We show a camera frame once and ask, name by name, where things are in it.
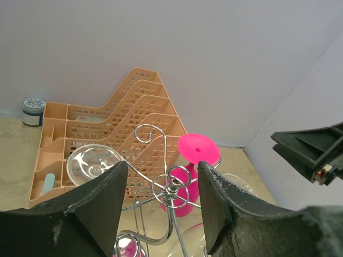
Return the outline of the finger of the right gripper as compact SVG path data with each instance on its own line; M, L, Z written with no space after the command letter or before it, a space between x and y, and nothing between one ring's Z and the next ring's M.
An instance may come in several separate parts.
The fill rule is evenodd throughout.
M273 150L311 183L342 179L342 125L313 130L275 132Z

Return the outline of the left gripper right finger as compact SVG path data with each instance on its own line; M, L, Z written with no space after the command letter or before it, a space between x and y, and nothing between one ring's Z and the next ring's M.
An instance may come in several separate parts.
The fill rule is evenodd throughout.
M205 161L200 205L211 256L342 256L342 207L293 211L241 189Z

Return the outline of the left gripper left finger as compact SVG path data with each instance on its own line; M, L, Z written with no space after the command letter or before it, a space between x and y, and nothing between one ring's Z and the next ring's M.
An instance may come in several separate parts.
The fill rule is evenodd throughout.
M1 212L1 256L112 256L128 166L30 209Z

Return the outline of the clear champagne flute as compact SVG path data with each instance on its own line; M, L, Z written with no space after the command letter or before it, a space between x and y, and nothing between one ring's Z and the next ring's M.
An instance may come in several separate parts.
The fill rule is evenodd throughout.
M256 192L251 188L251 186L248 185L240 177L229 173L224 173L222 174L222 176L236 186L242 188L243 190L251 193L254 196L257 196ZM206 256L206 254L204 254L206 242L203 223L198 223L189 227L181 234L181 236L188 256ZM180 241L178 239L175 240L175 242L167 252L167 257L174 256L184 256L181 249Z

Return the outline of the clear wine glass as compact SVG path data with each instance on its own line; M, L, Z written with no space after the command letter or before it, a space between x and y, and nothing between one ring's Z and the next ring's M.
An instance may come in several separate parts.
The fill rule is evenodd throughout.
M102 175L124 158L108 146L88 144L74 150L66 158L66 173L75 186Z

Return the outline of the pink plastic goblet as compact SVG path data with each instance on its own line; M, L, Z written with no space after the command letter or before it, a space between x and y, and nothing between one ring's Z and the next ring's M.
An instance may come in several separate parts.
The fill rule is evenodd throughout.
M220 158L219 147L214 141L202 134L187 133L180 137L177 146L180 154L189 162L185 168L190 173L191 179L198 178L195 166L200 161L212 165L216 164ZM198 182L192 182L187 187L179 189L177 195L183 200L174 200L174 205L178 207L175 209L175 214L177 217L185 217L192 212L193 204L199 198Z

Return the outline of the chrome wine glass rack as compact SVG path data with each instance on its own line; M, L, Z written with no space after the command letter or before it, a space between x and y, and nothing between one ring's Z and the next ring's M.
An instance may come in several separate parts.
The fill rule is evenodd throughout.
M137 126L134 130L135 138L141 143L149 144L152 141L152 133L149 133L148 140L143 140L139 138L138 130L141 129L142 127L152 127L158 130L163 136L163 174L161 176L165 178L165 185L164 186L160 185L159 183L155 181L155 179L153 180L149 179L140 171L138 171L136 168L133 168L133 170L138 175L140 175L141 177L143 177L145 180L147 180L148 182L152 184L151 193L153 194L154 199L157 200L160 204L162 204L166 208L166 212L168 214L168 229L164 237L160 239L149 238L146 235L142 235L134 231L129 231L129 230L122 231L117 236L115 246L114 246L113 256L121 256L122 249L120 248L119 243L123 239L130 238L131 241L134 242L136 246L134 256L142 256L141 242L144 242L147 245L162 245L169 239L173 230L176 230L177 237L181 244L183 255L187 256L188 254L185 249L181 232L178 227L177 220L176 220L175 209L177 209L178 207L174 205L174 200L175 199L183 200L182 197L177 195L179 189L187 187L190 183L195 182L198 179L191 179L190 173L187 171L187 169L180 165L173 165L169 169L167 169L167 136L165 135L162 129L158 128L155 125L141 124ZM216 164L214 164L215 167L218 167L220 163L221 163L221 156L219 158L219 161ZM197 205L195 203L193 204L193 206L199 209L201 208L200 205Z

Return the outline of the orange plastic file organizer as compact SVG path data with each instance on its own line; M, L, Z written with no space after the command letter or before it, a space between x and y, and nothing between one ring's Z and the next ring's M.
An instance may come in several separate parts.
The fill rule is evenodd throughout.
M102 107L47 102L28 205L74 189L67 159L88 144L111 147L131 163L124 196L131 202L149 179L176 162L185 133L158 73L139 67Z

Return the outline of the small grey cap bottle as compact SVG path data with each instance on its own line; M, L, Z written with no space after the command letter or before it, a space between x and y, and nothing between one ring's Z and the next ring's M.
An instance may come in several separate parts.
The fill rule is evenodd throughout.
M46 102L41 99L30 98L23 101L22 122L31 127L42 126Z

